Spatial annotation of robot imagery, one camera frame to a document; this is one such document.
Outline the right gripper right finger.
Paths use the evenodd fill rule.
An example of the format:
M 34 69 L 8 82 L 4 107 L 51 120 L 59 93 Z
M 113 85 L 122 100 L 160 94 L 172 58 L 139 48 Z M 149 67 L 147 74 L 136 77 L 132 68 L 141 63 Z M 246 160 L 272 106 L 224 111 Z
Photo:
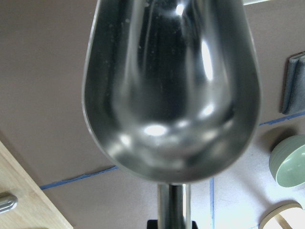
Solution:
M 193 221 L 193 220 L 190 223 L 190 229 L 198 229 L 198 226 L 197 226 L 196 222 Z

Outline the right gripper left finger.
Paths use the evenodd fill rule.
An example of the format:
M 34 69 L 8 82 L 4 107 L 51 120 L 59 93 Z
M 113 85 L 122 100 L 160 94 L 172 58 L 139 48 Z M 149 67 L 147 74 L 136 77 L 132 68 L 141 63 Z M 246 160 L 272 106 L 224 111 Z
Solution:
M 158 229 L 158 220 L 157 219 L 150 219 L 147 221 L 147 229 Z

